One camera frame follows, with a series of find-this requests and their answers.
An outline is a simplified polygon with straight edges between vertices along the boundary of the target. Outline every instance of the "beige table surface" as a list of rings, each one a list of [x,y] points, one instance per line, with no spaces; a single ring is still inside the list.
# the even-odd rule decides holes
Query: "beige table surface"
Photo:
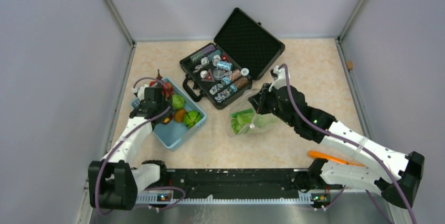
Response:
[[[352,130],[361,133],[334,39],[281,41],[286,49],[273,66],[287,63],[291,84],[305,94],[310,106],[336,116]],[[160,69],[163,77],[182,85],[185,73],[179,61],[208,42],[137,43],[113,142],[124,130],[132,110],[133,83],[141,77],[156,77],[156,70]],[[265,82],[272,82],[268,72],[261,80],[253,82],[253,88],[259,88]],[[301,138],[284,123],[267,133],[228,137],[225,132],[228,109],[217,110],[206,98],[198,105],[207,113],[207,123],[192,138],[172,152],[151,134],[131,165],[138,167],[144,160],[156,159],[164,161],[167,168],[303,168],[312,163],[308,157],[309,150],[349,160],[336,150]]]

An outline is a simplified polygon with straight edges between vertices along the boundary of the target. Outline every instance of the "blue basket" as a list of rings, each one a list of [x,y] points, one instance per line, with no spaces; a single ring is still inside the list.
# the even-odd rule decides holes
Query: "blue basket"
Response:
[[[153,133],[156,135],[157,139],[159,139],[166,148],[175,151],[185,143],[185,141],[191,138],[191,136],[193,136],[202,126],[204,126],[207,121],[207,114],[173,81],[168,78],[163,78],[162,80],[164,82],[169,82],[172,85],[175,94],[179,94],[185,98],[185,110],[196,110],[203,116],[203,118],[190,129],[185,126],[184,123],[177,123],[175,120],[172,120],[169,124],[156,125]]]

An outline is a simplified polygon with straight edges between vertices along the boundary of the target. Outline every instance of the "open case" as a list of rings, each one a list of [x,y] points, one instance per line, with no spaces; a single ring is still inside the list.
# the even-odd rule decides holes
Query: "open case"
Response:
[[[250,89],[254,80],[261,79],[284,48],[284,44],[266,31],[260,22],[255,22],[241,9],[235,8],[215,36],[214,43],[207,44],[179,62],[186,72],[183,88],[195,102],[207,97],[217,109],[223,109]],[[214,74],[215,71],[224,72],[214,64],[216,55],[219,55],[220,61],[231,64],[224,76]],[[209,63],[202,66],[205,58]],[[207,71],[204,78],[202,71]],[[199,95],[188,86],[190,80],[194,82],[193,89],[200,90]]]

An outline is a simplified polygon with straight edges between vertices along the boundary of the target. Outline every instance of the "gray floor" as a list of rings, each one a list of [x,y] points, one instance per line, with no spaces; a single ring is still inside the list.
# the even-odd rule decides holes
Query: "gray floor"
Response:
[[[385,200],[380,206],[390,216]],[[182,205],[165,212],[149,209],[114,211],[106,217],[95,213],[90,224],[248,224],[248,223],[386,223],[365,193],[344,193],[327,212],[301,209],[300,205]]]

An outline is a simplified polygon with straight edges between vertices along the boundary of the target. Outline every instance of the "red triangular sign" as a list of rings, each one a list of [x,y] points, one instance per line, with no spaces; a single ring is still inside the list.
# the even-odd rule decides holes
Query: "red triangular sign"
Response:
[[[227,57],[227,55],[225,53],[222,54],[221,60],[222,61],[226,61],[226,62],[230,62],[229,58]]]
[[[207,74],[203,77],[201,81],[215,81],[215,78],[213,78],[213,74],[211,73],[211,70],[207,71]]]

